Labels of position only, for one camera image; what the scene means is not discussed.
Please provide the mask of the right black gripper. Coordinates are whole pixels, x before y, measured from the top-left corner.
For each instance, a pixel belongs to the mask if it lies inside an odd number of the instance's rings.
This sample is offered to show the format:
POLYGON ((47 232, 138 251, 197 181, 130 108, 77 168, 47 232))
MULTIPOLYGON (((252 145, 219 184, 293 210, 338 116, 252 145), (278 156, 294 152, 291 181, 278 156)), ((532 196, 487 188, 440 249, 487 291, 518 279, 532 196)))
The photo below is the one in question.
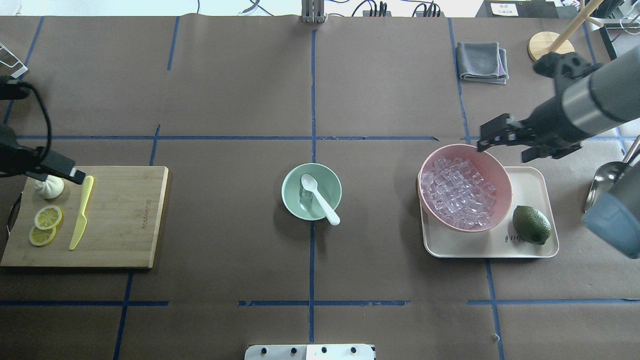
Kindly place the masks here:
POLYGON ((494 146, 530 146, 521 152, 522 163, 538 158, 555 160, 582 149, 584 132, 571 123, 558 96, 538 105, 528 118, 522 121, 512 114, 501 114, 480 128, 477 151, 485 152, 494 146))

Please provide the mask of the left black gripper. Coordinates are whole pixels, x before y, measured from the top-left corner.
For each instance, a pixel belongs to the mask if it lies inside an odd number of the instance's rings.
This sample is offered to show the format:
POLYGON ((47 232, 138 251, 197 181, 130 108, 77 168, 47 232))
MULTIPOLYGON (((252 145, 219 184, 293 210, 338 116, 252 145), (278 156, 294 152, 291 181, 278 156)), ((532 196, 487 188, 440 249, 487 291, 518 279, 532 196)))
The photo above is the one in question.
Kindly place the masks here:
POLYGON ((25 175, 35 180, 44 181, 48 175, 51 175, 82 185, 86 173, 75 167, 74 160, 50 150, 50 148, 50 140, 46 142, 46 146, 38 146, 35 149, 19 145, 16 140, 2 140, 0 177, 10 178, 25 175))

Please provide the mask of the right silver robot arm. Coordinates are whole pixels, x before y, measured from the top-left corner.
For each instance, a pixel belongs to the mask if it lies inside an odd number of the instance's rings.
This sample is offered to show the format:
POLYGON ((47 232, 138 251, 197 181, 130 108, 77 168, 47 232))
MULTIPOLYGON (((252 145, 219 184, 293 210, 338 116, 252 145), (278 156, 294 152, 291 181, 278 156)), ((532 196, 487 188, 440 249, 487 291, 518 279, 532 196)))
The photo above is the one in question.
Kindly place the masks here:
POLYGON ((520 160, 571 157, 583 145, 606 154, 583 178, 593 192, 583 205, 582 223, 592 234, 630 259, 639 258, 639 150, 618 134, 622 125, 639 120, 639 48, 608 63, 590 63, 575 52, 543 55, 535 73, 553 80, 554 96, 522 120, 498 115, 479 128, 477 149, 521 146, 520 160))

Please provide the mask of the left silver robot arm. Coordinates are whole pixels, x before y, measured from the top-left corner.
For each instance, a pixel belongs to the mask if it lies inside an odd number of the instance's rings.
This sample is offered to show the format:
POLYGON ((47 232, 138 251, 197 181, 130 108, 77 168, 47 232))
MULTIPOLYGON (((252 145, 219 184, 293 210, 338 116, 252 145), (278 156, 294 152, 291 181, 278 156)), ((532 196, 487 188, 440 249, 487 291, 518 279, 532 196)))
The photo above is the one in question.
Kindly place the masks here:
POLYGON ((0 126, 0 170, 2 177, 24 175, 39 182, 48 176, 58 177, 82 185, 86 173, 75 167, 75 161, 51 150, 51 136, 45 146, 29 148, 18 144, 12 128, 0 126))

